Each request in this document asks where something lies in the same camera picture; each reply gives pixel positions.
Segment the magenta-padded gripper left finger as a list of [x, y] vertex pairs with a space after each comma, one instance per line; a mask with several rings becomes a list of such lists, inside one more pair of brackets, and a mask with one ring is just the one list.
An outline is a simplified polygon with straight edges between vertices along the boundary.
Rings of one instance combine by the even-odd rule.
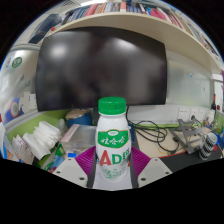
[[91, 147], [77, 157], [67, 157], [53, 174], [78, 186], [91, 189], [96, 174], [96, 148]]

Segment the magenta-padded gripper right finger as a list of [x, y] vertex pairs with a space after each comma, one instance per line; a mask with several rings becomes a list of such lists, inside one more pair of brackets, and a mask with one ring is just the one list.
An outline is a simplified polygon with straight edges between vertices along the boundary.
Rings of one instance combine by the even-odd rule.
[[150, 158], [140, 150], [131, 148], [130, 176], [134, 188], [146, 186], [171, 173], [159, 158]]

